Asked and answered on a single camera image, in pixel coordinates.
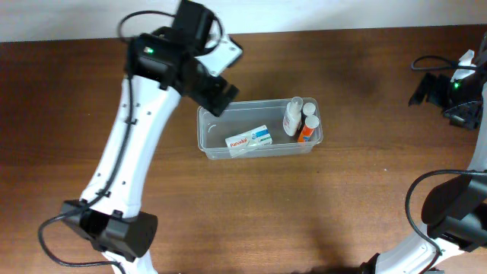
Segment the white Panadol box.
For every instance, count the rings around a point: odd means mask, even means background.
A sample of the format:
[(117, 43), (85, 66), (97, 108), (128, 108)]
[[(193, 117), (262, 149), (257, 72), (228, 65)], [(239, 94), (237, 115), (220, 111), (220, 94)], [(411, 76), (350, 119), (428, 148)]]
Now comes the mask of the white Panadol box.
[(239, 157), (258, 147), (272, 144), (272, 137), (267, 126), (259, 126), (247, 132), (234, 135), (225, 139), (232, 158)]

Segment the white spray bottle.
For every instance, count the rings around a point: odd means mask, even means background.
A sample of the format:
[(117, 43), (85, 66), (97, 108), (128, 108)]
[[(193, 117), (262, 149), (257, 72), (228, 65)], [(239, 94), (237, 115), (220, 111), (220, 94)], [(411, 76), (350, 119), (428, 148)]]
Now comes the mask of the white spray bottle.
[(286, 106), (285, 115), (283, 118), (283, 129), (290, 137), (295, 136), (299, 126), (301, 125), (302, 107), (303, 99), (301, 97), (293, 97)]

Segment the dark bottle white cap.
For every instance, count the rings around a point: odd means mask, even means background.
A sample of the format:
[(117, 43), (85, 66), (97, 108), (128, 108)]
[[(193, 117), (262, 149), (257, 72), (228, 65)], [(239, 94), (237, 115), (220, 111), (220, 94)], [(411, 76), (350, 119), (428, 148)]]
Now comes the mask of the dark bottle white cap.
[(314, 103), (307, 102), (302, 107), (302, 114), (304, 116), (311, 116), (314, 115), (316, 111), (316, 106)]

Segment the orange tube white cap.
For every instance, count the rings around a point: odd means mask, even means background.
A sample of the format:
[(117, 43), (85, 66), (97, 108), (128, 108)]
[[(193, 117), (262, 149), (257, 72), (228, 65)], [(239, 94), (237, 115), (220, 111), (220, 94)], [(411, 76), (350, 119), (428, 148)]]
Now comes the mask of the orange tube white cap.
[(298, 137), (298, 142), (309, 142), (314, 130), (320, 125), (320, 119), (315, 115), (307, 116), (304, 121), (303, 129)]

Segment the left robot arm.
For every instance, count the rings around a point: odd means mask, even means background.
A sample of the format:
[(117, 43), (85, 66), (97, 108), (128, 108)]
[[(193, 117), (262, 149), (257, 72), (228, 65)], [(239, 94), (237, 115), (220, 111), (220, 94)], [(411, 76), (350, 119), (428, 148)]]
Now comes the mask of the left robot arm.
[(155, 215), (141, 210), (142, 193), (161, 133), (182, 97), (220, 116), (237, 96), (222, 72), (242, 55), (204, 5), (182, 1), (172, 24), (129, 38), (122, 94), (100, 163), (78, 199), (62, 204), (60, 220), (102, 253), (117, 273), (153, 273)]

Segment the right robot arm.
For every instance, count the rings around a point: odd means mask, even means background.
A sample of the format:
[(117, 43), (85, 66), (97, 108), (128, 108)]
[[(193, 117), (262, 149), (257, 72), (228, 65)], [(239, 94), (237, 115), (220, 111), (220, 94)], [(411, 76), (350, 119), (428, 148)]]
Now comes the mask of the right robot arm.
[[(406, 218), (413, 232), (399, 245), (377, 253), (358, 267), (359, 273), (435, 273), (436, 265), (453, 256), (486, 246), (486, 43), (443, 66), (418, 67), (425, 76), (410, 105), (426, 101), (441, 108), (452, 126), (478, 132), (475, 151), (465, 170), (433, 170), (415, 179), (405, 198)], [(425, 179), (449, 175), (434, 187), (422, 206), (421, 223), (413, 221), (410, 201)]]

